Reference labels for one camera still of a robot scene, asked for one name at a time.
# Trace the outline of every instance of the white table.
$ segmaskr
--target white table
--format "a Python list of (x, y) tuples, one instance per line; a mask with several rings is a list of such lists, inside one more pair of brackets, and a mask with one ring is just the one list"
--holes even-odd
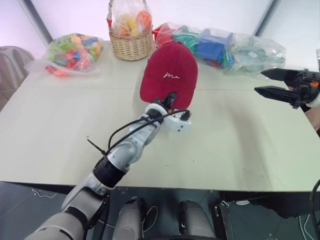
[[(105, 148), (143, 113), (147, 58), (119, 60), (106, 42), (97, 64), (99, 75), (27, 77), (0, 113), (0, 181), (76, 185), (101, 158), (87, 137)], [(284, 83), (198, 68), (191, 131), (162, 129), (119, 186), (310, 191), (319, 178), (317, 134), (300, 109), (254, 91)]]

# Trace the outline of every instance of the basket handle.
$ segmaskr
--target basket handle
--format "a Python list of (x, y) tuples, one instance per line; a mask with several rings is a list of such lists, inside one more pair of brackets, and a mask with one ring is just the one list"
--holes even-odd
[[(108, 15), (106, 17), (106, 21), (108, 23), (108, 27), (111, 28), (112, 25), (112, 12), (111, 12), (111, 8), (112, 8), (112, 4), (113, 4), (114, 0), (110, 0), (109, 1), (109, 7), (108, 7)], [(144, 8), (147, 9), (147, 2), (146, 0), (142, 0), (143, 4), (144, 4)]]

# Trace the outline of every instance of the dark floor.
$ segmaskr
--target dark floor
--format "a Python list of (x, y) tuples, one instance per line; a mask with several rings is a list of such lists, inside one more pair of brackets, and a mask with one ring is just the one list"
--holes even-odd
[[(30, 187), (0, 182), (0, 240), (23, 240), (60, 210), (65, 195), (44, 190), (39, 193), (41, 197)], [(219, 198), (217, 191), (119, 187), (111, 194), (109, 224), (116, 223), (121, 207), (134, 196), (144, 198), (149, 207), (155, 205), (159, 210), (155, 225), (144, 233), (145, 238), (177, 235), (178, 203), (183, 200), (198, 202), (212, 222), (209, 207)], [(252, 204), (240, 206), (230, 203), (229, 212), (236, 240), (304, 239), (297, 218), (280, 218), (273, 210)], [(302, 216), (302, 225), (305, 219), (306, 216)], [(89, 231), (87, 239), (97, 239), (101, 227), (102, 224), (98, 223)], [(316, 239), (310, 219), (306, 229)], [(112, 234), (113, 228), (107, 226), (104, 239), (112, 239)]]

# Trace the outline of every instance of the red baseball cap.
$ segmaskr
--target red baseball cap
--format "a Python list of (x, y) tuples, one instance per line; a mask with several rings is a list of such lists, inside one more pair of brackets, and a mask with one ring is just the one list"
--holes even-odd
[(192, 100), (198, 77), (198, 66), (191, 51), (180, 42), (169, 42), (149, 58), (140, 88), (143, 101), (152, 103), (176, 93), (173, 107), (186, 109)]

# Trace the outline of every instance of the white wall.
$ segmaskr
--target white wall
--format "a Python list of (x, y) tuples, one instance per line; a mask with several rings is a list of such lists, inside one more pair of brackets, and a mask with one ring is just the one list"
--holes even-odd
[[(83, 33), (109, 39), (108, 0), (32, 0), (53, 38)], [(271, 0), (147, 0), (153, 26), (174, 22), (253, 34)]]
[(26, 49), (35, 58), (46, 50), (17, 0), (0, 0), (0, 46)]
[(286, 68), (318, 71), (320, 0), (281, 0), (262, 37), (286, 47)]

